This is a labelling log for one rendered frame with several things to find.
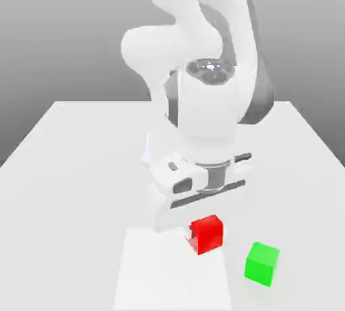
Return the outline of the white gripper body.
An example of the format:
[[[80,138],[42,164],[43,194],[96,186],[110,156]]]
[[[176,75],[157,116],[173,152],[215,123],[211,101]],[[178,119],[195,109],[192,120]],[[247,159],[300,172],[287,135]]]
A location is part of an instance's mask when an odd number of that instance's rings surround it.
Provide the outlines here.
[[[195,193],[173,199],[156,193],[158,206],[154,210],[154,230],[164,232],[176,227],[187,227],[192,221],[209,215],[222,215],[234,197],[247,190],[247,181],[240,179],[223,186],[219,191]]]

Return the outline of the small red cube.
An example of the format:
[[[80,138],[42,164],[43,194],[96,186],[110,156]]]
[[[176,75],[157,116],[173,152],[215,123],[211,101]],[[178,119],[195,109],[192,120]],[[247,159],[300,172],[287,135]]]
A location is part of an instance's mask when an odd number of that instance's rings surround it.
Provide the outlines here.
[[[190,226],[198,238],[198,255],[221,247],[223,244],[224,226],[216,215],[192,221]]]

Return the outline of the small green cube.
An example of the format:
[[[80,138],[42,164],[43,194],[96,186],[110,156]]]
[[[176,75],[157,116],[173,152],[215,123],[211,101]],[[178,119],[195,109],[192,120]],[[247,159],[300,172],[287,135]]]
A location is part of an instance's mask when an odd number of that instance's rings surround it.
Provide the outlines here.
[[[254,242],[245,263],[244,276],[270,287],[280,250],[260,242]]]

